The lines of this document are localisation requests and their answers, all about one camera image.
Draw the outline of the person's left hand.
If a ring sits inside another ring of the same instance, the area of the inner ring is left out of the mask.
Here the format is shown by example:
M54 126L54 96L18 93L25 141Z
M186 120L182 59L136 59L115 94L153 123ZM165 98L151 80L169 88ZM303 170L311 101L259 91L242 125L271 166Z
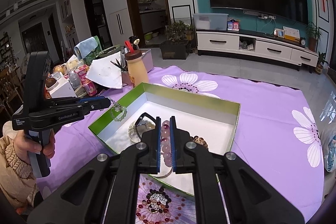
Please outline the person's left hand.
M31 153L43 153L47 158L52 159L55 154L55 134L54 131L51 130L50 140L47 145L43 148L42 146L25 137L25 133L23 130L14 131L12 128L12 122L7 121L3 125L3 136L8 136L13 141L14 151L16 155L27 164L30 164L30 158L28 152Z

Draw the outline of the beige left sleeve forearm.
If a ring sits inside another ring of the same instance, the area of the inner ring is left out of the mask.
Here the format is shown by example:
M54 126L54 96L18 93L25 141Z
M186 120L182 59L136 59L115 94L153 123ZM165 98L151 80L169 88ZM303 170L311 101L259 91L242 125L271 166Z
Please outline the beige left sleeve forearm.
M10 205L21 214L26 208L34 207L38 193L36 178L31 166L17 156L14 141L1 137L1 191Z

